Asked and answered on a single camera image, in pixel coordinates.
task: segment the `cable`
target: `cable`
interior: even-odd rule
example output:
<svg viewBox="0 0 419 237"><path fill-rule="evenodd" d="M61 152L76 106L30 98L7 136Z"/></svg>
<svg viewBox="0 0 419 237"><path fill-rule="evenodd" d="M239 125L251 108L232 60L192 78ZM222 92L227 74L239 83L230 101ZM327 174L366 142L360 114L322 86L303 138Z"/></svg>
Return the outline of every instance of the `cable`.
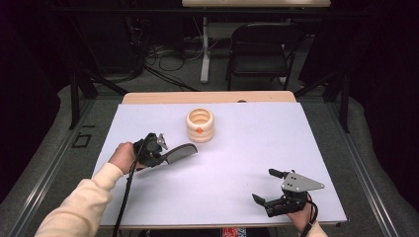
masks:
<svg viewBox="0 0 419 237"><path fill-rule="evenodd" d="M190 41L189 41L190 44L193 44L193 39L194 38L191 38L190 39ZM197 58L199 58L201 56L201 54L203 54L203 47L201 46L201 50L199 51L198 56L193 57L195 54L197 54L198 49L200 48L197 43L195 43L195 45L196 45L196 47L195 47L194 50L185 50L185 52L187 52L187 51L191 51L192 52L190 55L187 55L187 53L185 53L186 60L194 60L194 59L197 59Z"/></svg>
<svg viewBox="0 0 419 237"><path fill-rule="evenodd" d="M196 56L194 58L188 58L189 60L195 60L195 59L199 58L203 54L203 52L204 52L204 36L201 33L200 27L198 26L197 20L195 18L194 18L194 24L195 24L195 27L197 28L198 34L200 36L202 47L201 47L200 54L198 54L198 56Z"/></svg>
<svg viewBox="0 0 419 237"><path fill-rule="evenodd" d="M136 164L139 162L139 154L142 152L142 149L146 142L147 142L146 140L142 141L141 146L139 147L138 152L135 155L135 161L132 162L132 165L129 168L129 175L128 175L128 178L126 178L126 192L124 193L124 199L121 205L120 214L118 215L117 223L115 224L115 227L114 227L114 235L113 235L114 237L118 236L120 225L121 225L121 220L123 219L124 211L126 209L126 201L129 196L129 190L130 190L130 185L132 183L133 173L135 172Z"/></svg>
<svg viewBox="0 0 419 237"><path fill-rule="evenodd" d="M153 69L151 67L148 67L148 66L144 66L144 69L146 71L150 72L151 74L153 74L154 76L162 79L163 81L168 82L170 84L173 84L175 86L180 87L181 90L182 90L182 88L186 88L186 89L189 89L191 91L199 92L199 90L197 90L197 89L195 89L193 87L190 87L190 86L186 85L180 78L177 78L177 77L175 77L173 75L170 75L170 74L167 74L167 73L163 73L163 72L159 72L159 71L157 71L157 70L155 70L155 69Z"/></svg>
<svg viewBox="0 0 419 237"><path fill-rule="evenodd" d="M167 58L167 57L170 57L170 56L161 56L160 57L160 60L158 60L158 67L161 69L161 70L163 70L163 71L177 71L177 70L179 70L179 69L181 69L184 65L185 65L185 57L183 56L183 55L180 55L180 59L181 59L181 61L182 61L182 63L181 63L181 65L179 66L179 67L176 67L176 68L174 68L174 69L164 69L162 66L161 66L161 59L162 58Z"/></svg>
<svg viewBox="0 0 419 237"><path fill-rule="evenodd" d="M310 194L307 193L307 195L310 199L308 199L306 202L311 204L310 220L308 221L308 224L305 226L304 230L302 231L300 237L306 237L307 236L307 234L310 231L312 225L315 223L315 221L317 219L317 214L318 214L317 205L311 200Z"/></svg>
<svg viewBox="0 0 419 237"><path fill-rule="evenodd" d="M157 51L156 51L156 49L155 49L155 47L152 49L152 54L151 55L154 55L153 56L153 58L154 58L154 61L152 62L152 63L149 63L149 62L147 62L147 59L150 57L150 55L148 54L147 55L147 58L145 59L145 63L146 64L148 64L148 65L154 65L155 63L156 63L156 61L157 61Z"/></svg>

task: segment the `table leg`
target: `table leg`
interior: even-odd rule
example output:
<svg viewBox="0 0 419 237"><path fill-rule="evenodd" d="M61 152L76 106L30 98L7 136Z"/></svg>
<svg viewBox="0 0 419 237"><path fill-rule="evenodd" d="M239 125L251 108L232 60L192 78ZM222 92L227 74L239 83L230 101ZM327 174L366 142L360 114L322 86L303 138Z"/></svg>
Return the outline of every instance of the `table leg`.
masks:
<svg viewBox="0 0 419 237"><path fill-rule="evenodd" d="M210 52L209 52L209 34L208 34L208 19L204 17L203 22L203 41L204 41L204 58L203 68L201 70L201 83L206 84L209 81L210 72Z"/></svg>
<svg viewBox="0 0 419 237"><path fill-rule="evenodd" d="M70 90L71 90L71 125L70 130L72 130L77 122L80 120L80 103L79 103L79 93L78 93L78 81L76 73L74 72L70 78Z"/></svg>

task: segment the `white sleeve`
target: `white sleeve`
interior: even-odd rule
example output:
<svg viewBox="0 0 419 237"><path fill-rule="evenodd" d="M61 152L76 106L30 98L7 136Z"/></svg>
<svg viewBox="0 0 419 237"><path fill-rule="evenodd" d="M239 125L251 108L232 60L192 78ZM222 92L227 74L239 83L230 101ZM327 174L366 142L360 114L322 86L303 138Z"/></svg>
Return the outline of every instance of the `white sleeve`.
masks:
<svg viewBox="0 0 419 237"><path fill-rule="evenodd" d="M112 199L110 190L123 175L117 166L104 164L91 180L82 180L61 206L46 216L36 236L95 236Z"/></svg>
<svg viewBox="0 0 419 237"><path fill-rule="evenodd" d="M312 226L310 231L308 231L307 237L327 237L327 234L320 227L316 221Z"/></svg>

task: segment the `black chair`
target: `black chair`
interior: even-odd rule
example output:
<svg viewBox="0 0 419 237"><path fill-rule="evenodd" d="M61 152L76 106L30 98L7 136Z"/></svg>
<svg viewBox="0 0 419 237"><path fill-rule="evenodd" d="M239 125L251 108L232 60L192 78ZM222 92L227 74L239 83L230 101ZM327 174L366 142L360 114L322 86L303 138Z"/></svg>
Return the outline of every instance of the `black chair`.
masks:
<svg viewBox="0 0 419 237"><path fill-rule="evenodd" d="M237 28L231 36L226 80L231 89L237 77L286 77L287 90L295 50L305 32L294 23L252 23Z"/></svg>

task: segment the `human hand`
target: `human hand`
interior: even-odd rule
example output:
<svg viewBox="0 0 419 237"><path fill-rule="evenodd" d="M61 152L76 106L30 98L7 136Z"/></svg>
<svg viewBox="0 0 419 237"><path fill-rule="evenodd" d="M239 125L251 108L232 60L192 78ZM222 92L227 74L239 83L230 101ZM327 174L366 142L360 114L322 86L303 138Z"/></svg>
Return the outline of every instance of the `human hand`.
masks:
<svg viewBox="0 0 419 237"><path fill-rule="evenodd" d="M288 218L293 222L293 225L296 227L299 233L302 233L305 226L310 221L310 218L312 217L311 209L311 204L307 202L303 210L287 214Z"/></svg>
<svg viewBox="0 0 419 237"><path fill-rule="evenodd" d="M135 154L133 153L133 146L132 143L128 141L125 143L120 143L108 162L116 165L126 175L129 173L129 169L134 161ZM135 169L138 168L146 168L146 166L137 163Z"/></svg>

